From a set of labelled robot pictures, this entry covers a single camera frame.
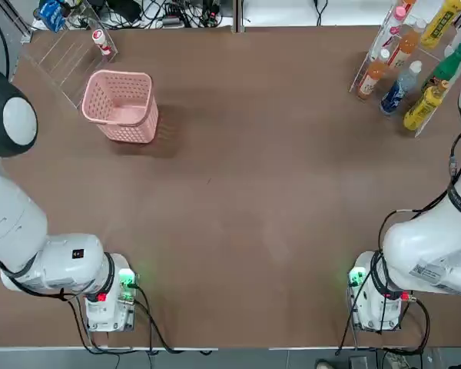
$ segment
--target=shoe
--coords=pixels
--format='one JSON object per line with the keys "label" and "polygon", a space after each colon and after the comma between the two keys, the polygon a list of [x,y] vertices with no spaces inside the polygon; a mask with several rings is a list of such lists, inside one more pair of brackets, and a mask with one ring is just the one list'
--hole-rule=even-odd
{"label": "shoe", "polygon": [[316,369],[335,369],[333,367],[333,365],[331,365],[330,363],[328,363],[327,361],[325,360],[319,360],[317,363],[316,363]]}

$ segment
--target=brown table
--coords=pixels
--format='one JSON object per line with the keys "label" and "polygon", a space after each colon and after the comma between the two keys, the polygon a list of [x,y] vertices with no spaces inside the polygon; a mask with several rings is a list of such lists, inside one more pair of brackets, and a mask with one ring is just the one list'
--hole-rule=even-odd
{"label": "brown table", "polygon": [[[5,166],[52,234],[93,233],[129,259],[169,344],[336,346],[349,268],[388,211],[440,193],[461,129],[454,91],[419,139],[347,92],[375,33],[115,32],[112,68],[154,78],[161,123],[148,146],[109,141],[22,62],[15,80],[40,131]],[[422,298],[429,344],[461,346],[461,298]],[[108,343],[147,347],[145,321]],[[416,345],[408,322],[359,344]],[[68,306],[0,282],[0,346],[79,345]]]}

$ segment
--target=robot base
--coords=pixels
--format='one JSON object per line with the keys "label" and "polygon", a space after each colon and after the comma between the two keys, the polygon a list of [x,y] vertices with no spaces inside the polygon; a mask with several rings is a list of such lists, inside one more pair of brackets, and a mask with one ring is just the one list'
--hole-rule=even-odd
{"label": "robot base", "polygon": [[96,302],[85,299],[90,331],[133,331],[136,290],[127,284],[136,283],[136,275],[120,254],[111,254],[114,280],[111,290]]}
{"label": "robot base", "polygon": [[374,256],[372,251],[363,252],[356,260],[354,267],[349,273],[348,301],[349,309],[353,306],[357,295],[357,304],[353,309],[353,328],[361,331],[394,331],[398,327],[401,310],[401,299],[385,298],[375,287],[372,276],[360,290],[366,276],[370,272],[371,260]]}

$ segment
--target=yellow bottle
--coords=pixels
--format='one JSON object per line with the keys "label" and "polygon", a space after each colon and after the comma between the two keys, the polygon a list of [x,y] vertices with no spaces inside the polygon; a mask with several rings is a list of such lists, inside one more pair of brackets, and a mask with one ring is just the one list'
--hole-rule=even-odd
{"label": "yellow bottle", "polygon": [[443,102],[444,91],[449,87],[448,81],[441,81],[437,86],[429,87],[416,104],[405,114],[403,125],[406,129],[416,131],[420,125]]}
{"label": "yellow bottle", "polygon": [[459,12],[461,12],[461,0],[445,0],[423,33],[420,39],[422,45],[426,48],[435,48]]}

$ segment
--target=clear acrylic shelf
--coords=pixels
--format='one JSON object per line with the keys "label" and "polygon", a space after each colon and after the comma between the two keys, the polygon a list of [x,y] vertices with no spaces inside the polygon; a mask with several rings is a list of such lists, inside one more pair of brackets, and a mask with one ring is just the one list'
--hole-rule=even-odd
{"label": "clear acrylic shelf", "polygon": [[[70,29],[78,25],[79,20],[87,22],[90,29]],[[92,32],[96,29],[103,30],[111,48],[110,55],[103,55],[92,40]],[[109,63],[117,53],[111,36],[88,2],[72,11],[60,32],[36,31],[30,44],[24,47],[25,57],[43,71],[76,108],[81,104],[92,73]]]}
{"label": "clear acrylic shelf", "polygon": [[[380,26],[376,38],[370,46],[370,49],[367,52],[362,65],[360,66],[360,68],[357,71],[357,74],[355,75],[352,85],[350,86],[350,92],[352,93],[352,95],[357,96],[357,89],[359,88],[359,84],[362,81],[362,78],[365,75],[367,69],[369,68],[370,63],[372,62],[372,59],[370,57],[371,49],[376,44],[377,38],[380,37],[381,33],[384,31],[386,23],[390,18],[395,7],[396,5],[393,5],[391,9],[388,11],[383,24]],[[398,41],[411,29],[410,25],[415,24],[416,20],[419,19],[415,15],[412,15],[412,13],[408,14],[408,16],[406,17],[403,26],[400,30],[400,33],[396,37],[396,40],[394,42],[391,42],[391,45],[388,48],[390,50],[390,53],[394,51],[394,49],[398,45]],[[366,101],[363,101],[359,98],[359,103],[364,103],[365,105],[377,109],[377,111],[379,112],[380,121],[385,121],[386,123],[394,125],[394,128],[398,132],[403,133],[405,135],[417,137],[426,127],[427,123],[430,121],[432,116],[436,114],[437,109],[424,121],[424,123],[415,132],[410,132],[403,127],[403,117],[406,114],[406,112],[421,97],[421,88],[424,81],[429,76],[429,73],[431,73],[434,70],[434,68],[439,64],[439,62],[444,59],[444,50],[446,49],[446,46],[449,45],[450,42],[453,40],[455,35],[456,30],[453,26],[451,26],[451,28],[443,34],[442,38],[439,41],[439,44],[434,49],[426,49],[419,44],[411,54],[410,58],[405,62],[403,67],[388,69],[383,78],[381,78],[381,80],[377,82],[374,91],[372,92],[372,95]],[[389,116],[383,114],[379,109],[381,99],[390,90],[391,86],[397,78],[397,75],[400,73],[400,70],[403,70],[403,68],[407,68],[410,65],[410,63],[414,62],[415,60],[420,60],[423,63],[422,71],[420,72],[418,77],[417,86],[411,92],[409,92],[407,96],[401,101],[400,106],[394,114]]]}

